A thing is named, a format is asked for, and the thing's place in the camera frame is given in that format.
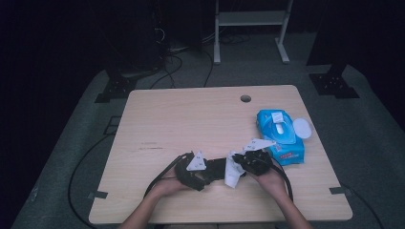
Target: white lid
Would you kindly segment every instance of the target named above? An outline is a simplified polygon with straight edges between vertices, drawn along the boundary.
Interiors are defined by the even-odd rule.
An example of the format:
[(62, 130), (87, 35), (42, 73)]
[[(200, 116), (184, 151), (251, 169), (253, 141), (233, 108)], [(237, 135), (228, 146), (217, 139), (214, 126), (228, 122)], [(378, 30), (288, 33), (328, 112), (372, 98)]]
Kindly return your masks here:
[(303, 139), (309, 138), (312, 135), (312, 129), (309, 123), (302, 117), (295, 119), (292, 122), (295, 134)]

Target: white metal frame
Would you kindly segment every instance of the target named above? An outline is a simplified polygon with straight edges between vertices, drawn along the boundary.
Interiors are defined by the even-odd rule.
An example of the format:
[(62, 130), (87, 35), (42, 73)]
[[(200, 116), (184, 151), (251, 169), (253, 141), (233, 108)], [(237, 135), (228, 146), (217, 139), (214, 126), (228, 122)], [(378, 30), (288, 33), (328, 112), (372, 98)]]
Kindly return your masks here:
[(281, 25), (280, 37), (275, 38), (277, 49), (281, 55), (283, 63), (289, 63), (289, 58), (284, 48), (283, 42), (286, 35), (289, 16), (291, 13), (293, 0), (288, 0), (286, 10), (274, 11), (231, 11), (220, 12), (220, 1), (216, 1), (215, 7), (215, 43), (214, 43), (214, 63), (221, 63), (220, 54), (220, 27), (221, 26), (263, 26)]

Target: white tissue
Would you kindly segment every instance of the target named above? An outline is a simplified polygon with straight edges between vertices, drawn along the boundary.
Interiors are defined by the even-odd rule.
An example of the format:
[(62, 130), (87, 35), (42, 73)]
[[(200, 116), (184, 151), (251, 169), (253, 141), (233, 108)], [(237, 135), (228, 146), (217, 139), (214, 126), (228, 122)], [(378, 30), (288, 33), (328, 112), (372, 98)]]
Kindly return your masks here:
[(235, 154), (237, 154), (235, 151), (229, 152), (225, 165), (225, 184), (232, 188), (236, 187), (239, 177), (245, 172), (242, 166), (233, 160), (232, 156)]

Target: wooden table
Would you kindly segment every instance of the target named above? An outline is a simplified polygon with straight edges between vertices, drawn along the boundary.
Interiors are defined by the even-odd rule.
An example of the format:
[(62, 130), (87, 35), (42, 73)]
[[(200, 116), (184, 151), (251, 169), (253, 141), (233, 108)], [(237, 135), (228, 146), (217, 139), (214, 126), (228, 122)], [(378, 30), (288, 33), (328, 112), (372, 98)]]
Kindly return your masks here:
[[(243, 102), (242, 95), (251, 97)], [(312, 123), (294, 86), (255, 86), (133, 91), (129, 95), (89, 220), (123, 222), (141, 202), (149, 183), (177, 156), (202, 151), (207, 159), (241, 151), (260, 137), (256, 114), (283, 109), (292, 119)], [(304, 141), (305, 163), (285, 166), (294, 202), (308, 220), (345, 220), (352, 209), (343, 194), (316, 130)], [(164, 198), (150, 222), (259, 222), (284, 217), (274, 200), (251, 177), (236, 189), (217, 180), (198, 191)]]

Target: wet wipes package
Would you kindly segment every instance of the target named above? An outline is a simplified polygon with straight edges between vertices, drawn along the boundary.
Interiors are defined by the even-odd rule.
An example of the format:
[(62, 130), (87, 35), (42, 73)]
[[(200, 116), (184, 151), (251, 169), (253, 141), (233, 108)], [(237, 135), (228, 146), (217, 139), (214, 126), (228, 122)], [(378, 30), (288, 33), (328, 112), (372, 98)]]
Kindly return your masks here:
[(304, 142), (295, 131), (292, 120), (283, 110), (261, 110), (257, 114), (257, 126), (263, 139), (276, 144), (266, 150), (281, 165), (304, 163)]

